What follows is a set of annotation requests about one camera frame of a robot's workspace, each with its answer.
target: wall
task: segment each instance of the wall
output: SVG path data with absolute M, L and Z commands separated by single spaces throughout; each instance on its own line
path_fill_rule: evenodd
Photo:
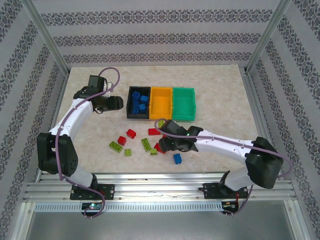
M 36 137 L 54 117 L 64 76 L 17 0 L 0 0 L 0 240 L 9 237 L 38 167 Z
M 320 239 L 320 0 L 294 0 L 252 71 L 273 144 L 287 153 L 289 179 L 312 239 Z
M 279 0 L 35 0 L 70 67 L 239 64 Z

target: black bin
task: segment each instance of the black bin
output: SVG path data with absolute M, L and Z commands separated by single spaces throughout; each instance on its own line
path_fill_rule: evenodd
M 134 103 L 132 101 L 132 94 L 137 91 L 140 96 L 144 95 L 148 97 L 148 102 L 146 104 L 146 113 L 133 114 L 132 110 L 134 108 Z M 149 119 L 149 103 L 150 103 L 150 91 L 149 86 L 130 86 L 128 100 L 126 102 L 126 118 L 127 119 Z

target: lime green lego brick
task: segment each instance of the lime green lego brick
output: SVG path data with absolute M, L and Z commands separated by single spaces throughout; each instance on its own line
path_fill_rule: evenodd
M 132 153 L 131 153 L 131 149 L 130 148 L 124 150 L 124 156 L 130 157 L 131 155 L 132 155 Z
M 158 128 L 161 128 L 165 124 L 165 120 L 158 121 Z
M 150 149 L 150 155 L 157 155 L 157 149 L 151 148 Z
M 147 138 L 144 138 L 144 139 L 141 140 L 141 142 L 142 142 L 142 144 L 143 144 L 144 150 L 145 150 L 146 152 L 150 151 L 151 146 L 150 146 L 150 143 L 149 143 L 148 139 L 147 139 Z
M 110 143 L 109 147 L 115 150 L 117 153 L 121 153 L 122 151 L 122 146 L 120 146 L 118 143 L 115 143 L 114 141 Z

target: yellow bin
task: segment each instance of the yellow bin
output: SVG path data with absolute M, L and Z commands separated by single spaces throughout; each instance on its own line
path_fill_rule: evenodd
M 149 102 L 149 119 L 171 119 L 173 108 L 172 87 L 151 87 Z

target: beige table surface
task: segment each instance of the beige table surface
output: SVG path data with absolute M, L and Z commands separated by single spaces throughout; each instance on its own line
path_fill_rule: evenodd
M 73 95 L 88 84 L 90 75 L 98 75 L 103 67 L 73 67 L 63 96 L 58 121 L 69 109 Z M 92 173 L 192 173 L 224 172 L 242 165 L 230 158 L 211 152 L 180 152 L 182 164 L 175 165 L 173 154 L 145 152 L 141 139 L 148 138 L 153 147 L 161 136 L 148 136 L 153 121 L 127 119 L 126 105 L 129 86 L 161 86 L 195 88 L 196 118 L 193 123 L 180 123 L 186 129 L 194 125 L 212 133 L 230 138 L 254 140 L 257 129 L 237 65 L 199 66 L 121 66 L 120 83 L 111 93 L 123 98 L 121 110 L 93 113 L 83 124 L 74 140 L 79 163 Z M 113 70 L 102 74 L 115 83 Z M 130 139 L 126 131 L 136 131 Z M 109 144 L 119 136 L 127 137 L 125 148 L 132 156 L 125 157 L 124 150 L 117 153 Z

